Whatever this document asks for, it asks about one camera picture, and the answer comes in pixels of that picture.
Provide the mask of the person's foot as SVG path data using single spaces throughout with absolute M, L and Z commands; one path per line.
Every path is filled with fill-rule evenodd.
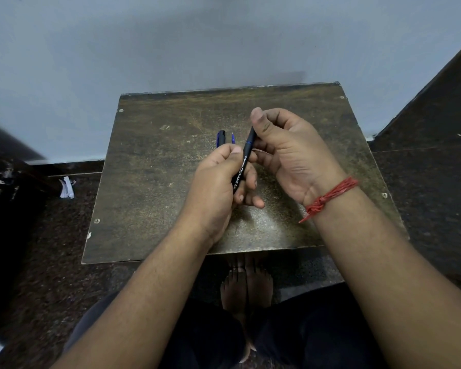
M 247 305 L 247 281 L 244 265 L 232 265 L 220 287 L 221 304 L 233 316 L 244 316 Z
M 245 258 L 248 303 L 251 311 L 271 306 L 274 283 L 261 260 L 254 256 Z

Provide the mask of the person's right hand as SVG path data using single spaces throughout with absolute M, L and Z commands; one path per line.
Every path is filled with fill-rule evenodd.
M 257 163 L 273 174 L 283 191 L 306 207 L 347 177 L 315 128 L 289 111 L 284 126 L 287 150 L 254 149 Z

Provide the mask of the black pen barrel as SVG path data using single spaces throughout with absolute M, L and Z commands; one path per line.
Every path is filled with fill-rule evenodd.
M 246 166 L 248 164 L 252 149 L 253 149 L 253 144 L 256 139 L 256 132 L 253 127 L 251 127 L 251 130 L 249 132 L 249 135 L 246 139 L 246 143 L 244 144 L 243 148 L 243 162 L 241 164 L 241 167 L 239 171 L 234 175 L 232 179 L 232 185 L 233 185 L 233 193 L 235 193 L 239 187 L 240 181 L 243 177 L 244 171 L 246 169 Z

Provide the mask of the black trousers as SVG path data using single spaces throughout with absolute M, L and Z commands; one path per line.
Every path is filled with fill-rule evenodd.
M 65 354 L 119 293 L 94 305 L 67 342 Z M 307 292 L 233 316 L 187 298 L 156 369 L 233 369 L 245 360 L 248 339 L 257 352 L 299 369 L 381 369 L 385 359 L 345 283 Z

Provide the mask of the person's left forearm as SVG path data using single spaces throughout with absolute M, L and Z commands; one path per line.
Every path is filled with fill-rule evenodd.
M 221 232 L 179 220 L 51 369 L 156 369 L 203 260 Z

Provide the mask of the white crumpled paper scrap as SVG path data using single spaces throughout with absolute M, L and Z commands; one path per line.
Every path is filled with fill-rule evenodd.
M 59 179 L 62 189 L 60 193 L 60 198 L 62 199 L 74 199 L 75 198 L 75 193 L 73 189 L 73 185 L 75 184 L 75 181 L 72 181 L 69 176 L 64 176 L 61 179 Z

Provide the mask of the red thread wristband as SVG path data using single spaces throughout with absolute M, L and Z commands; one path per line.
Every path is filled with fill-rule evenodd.
M 326 206 L 328 202 L 331 200 L 343 195 L 344 193 L 350 191 L 351 189 L 355 188 L 358 185 L 358 180 L 354 179 L 353 177 L 347 177 L 342 180 L 338 185 L 336 185 L 332 190 L 327 192 L 326 194 L 317 197 L 312 204 L 305 207 L 306 209 L 306 216 L 303 217 L 301 221 L 298 223 L 304 223 L 307 220 L 311 219 L 312 217 L 319 214 Z

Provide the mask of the person's right foot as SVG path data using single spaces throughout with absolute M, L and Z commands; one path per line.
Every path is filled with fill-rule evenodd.
M 271 306 L 274 283 L 261 260 L 254 256 L 245 258 L 248 303 L 251 311 Z

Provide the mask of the black furniture piece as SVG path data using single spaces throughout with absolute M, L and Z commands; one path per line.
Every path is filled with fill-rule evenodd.
M 23 223 L 46 197 L 58 198 L 62 183 L 23 161 L 34 152 L 0 128 L 0 224 Z

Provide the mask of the person's right forearm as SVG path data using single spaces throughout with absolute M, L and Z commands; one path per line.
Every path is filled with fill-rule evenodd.
M 359 188 L 313 222 L 392 369 L 461 369 L 461 289 Z

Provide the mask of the person's left hand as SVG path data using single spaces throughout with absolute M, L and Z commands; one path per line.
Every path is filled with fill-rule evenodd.
M 232 216 L 233 208 L 246 205 L 263 209 L 265 203 L 256 192 L 257 171 L 252 162 L 254 152 L 243 174 L 244 180 L 233 193 L 232 179 L 239 169 L 209 166 L 209 155 L 197 167 L 177 226 L 194 238 L 206 250 L 218 242 Z

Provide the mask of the person's left foot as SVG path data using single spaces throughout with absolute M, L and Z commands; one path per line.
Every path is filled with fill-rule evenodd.
M 244 265 L 232 265 L 220 287 L 221 304 L 233 316 L 244 316 L 247 305 L 247 281 Z

